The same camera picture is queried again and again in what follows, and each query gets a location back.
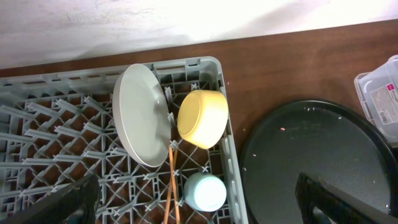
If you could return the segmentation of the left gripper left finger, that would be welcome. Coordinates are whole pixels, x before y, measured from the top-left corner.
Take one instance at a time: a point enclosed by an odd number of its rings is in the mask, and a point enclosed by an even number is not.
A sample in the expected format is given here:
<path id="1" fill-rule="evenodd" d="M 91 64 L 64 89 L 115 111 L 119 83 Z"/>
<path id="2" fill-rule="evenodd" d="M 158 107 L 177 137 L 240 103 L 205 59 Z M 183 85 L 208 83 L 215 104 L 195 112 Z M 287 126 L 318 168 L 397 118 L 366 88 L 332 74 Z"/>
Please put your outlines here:
<path id="1" fill-rule="evenodd" d="M 98 178 L 87 175 L 44 197 L 33 206 L 1 220 L 1 223 L 94 223 L 99 202 Z"/>

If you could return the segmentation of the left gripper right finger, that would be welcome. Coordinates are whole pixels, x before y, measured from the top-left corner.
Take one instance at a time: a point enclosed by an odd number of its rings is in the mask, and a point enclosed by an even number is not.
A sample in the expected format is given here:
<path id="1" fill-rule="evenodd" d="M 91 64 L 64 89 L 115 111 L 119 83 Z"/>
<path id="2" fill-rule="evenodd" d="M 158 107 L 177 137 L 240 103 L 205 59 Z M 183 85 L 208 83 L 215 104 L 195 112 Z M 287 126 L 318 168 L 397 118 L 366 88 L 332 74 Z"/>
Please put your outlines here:
<path id="1" fill-rule="evenodd" d="M 305 173 L 300 173 L 295 197 L 304 223 L 394 223 L 395 217 Z"/>

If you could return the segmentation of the grey round plate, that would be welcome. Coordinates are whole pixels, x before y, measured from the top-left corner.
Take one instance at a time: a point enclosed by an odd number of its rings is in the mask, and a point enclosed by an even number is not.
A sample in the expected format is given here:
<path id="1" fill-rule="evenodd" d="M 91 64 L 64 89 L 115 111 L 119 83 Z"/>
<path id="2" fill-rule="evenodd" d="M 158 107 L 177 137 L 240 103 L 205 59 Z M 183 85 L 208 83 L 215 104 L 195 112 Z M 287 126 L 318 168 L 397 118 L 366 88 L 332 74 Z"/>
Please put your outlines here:
<path id="1" fill-rule="evenodd" d="M 129 66 L 117 79 L 112 111 L 120 142 L 138 163 L 158 167 L 169 153 L 171 125 L 162 87 L 143 64 Z"/>

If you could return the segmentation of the blue plastic cup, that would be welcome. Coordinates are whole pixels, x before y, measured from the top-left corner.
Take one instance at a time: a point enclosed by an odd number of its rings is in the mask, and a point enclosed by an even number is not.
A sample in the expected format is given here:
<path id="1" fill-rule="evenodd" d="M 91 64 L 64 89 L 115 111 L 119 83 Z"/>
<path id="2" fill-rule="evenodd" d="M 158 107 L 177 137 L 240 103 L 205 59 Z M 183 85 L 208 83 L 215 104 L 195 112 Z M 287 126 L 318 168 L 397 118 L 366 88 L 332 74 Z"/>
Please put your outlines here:
<path id="1" fill-rule="evenodd" d="M 226 201 L 226 186 L 211 173 L 192 174 L 183 187 L 183 197 L 188 205 L 202 212 L 214 212 Z"/>

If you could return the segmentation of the yellow bowl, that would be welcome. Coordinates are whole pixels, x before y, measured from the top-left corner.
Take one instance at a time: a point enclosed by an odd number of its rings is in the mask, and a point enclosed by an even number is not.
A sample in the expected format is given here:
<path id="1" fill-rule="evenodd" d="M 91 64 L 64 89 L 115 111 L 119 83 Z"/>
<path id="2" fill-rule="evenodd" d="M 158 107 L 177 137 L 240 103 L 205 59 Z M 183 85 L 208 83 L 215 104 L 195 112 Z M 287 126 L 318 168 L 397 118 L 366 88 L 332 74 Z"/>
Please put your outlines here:
<path id="1" fill-rule="evenodd" d="M 209 149 L 222 137 L 228 116 L 228 102 L 222 92 L 194 90 L 180 106 L 178 133 L 183 140 L 201 149 Z"/>

